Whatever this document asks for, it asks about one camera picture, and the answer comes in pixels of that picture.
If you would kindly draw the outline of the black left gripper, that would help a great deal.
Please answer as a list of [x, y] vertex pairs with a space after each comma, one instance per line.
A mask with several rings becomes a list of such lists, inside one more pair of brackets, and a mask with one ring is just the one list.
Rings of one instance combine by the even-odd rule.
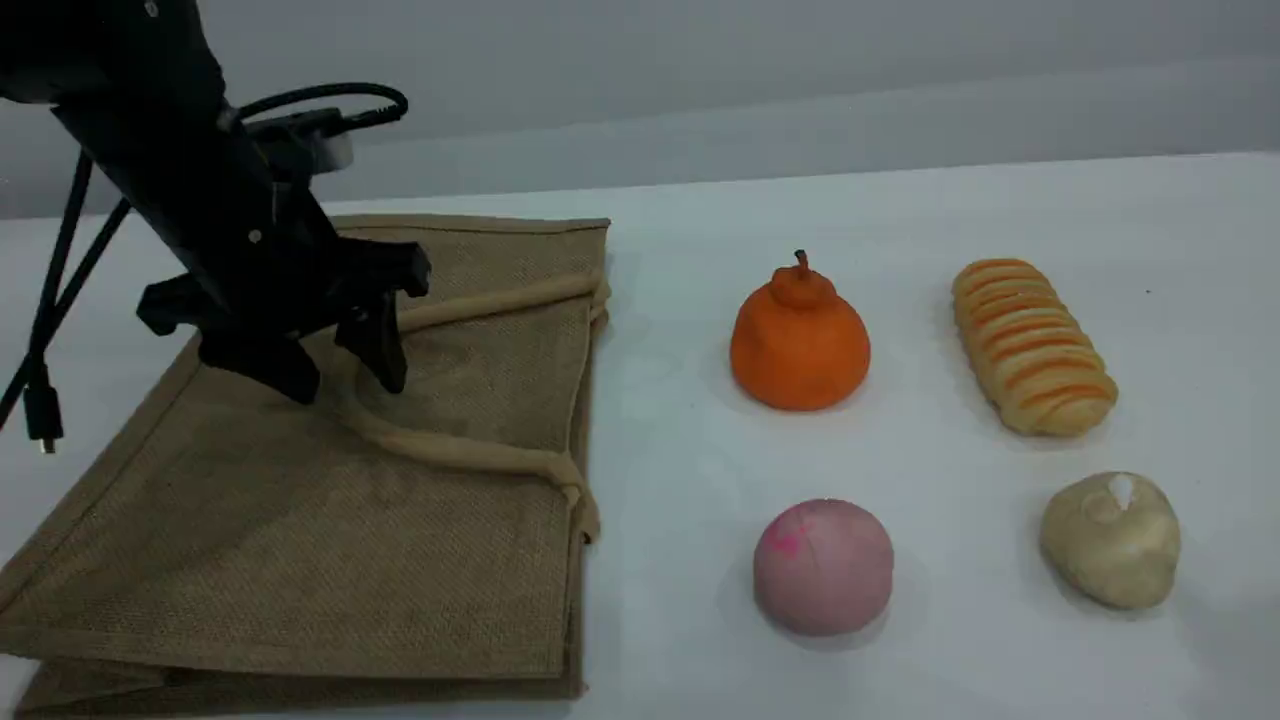
[[284, 337], [337, 324], [335, 343], [387, 392], [403, 392], [396, 296], [424, 296], [431, 266], [413, 245], [340, 234], [314, 197], [312, 178], [347, 150], [338, 110], [244, 124], [81, 100], [55, 115], [186, 269], [150, 291], [146, 323], [279, 336], [201, 333], [198, 357], [303, 405], [320, 373]]

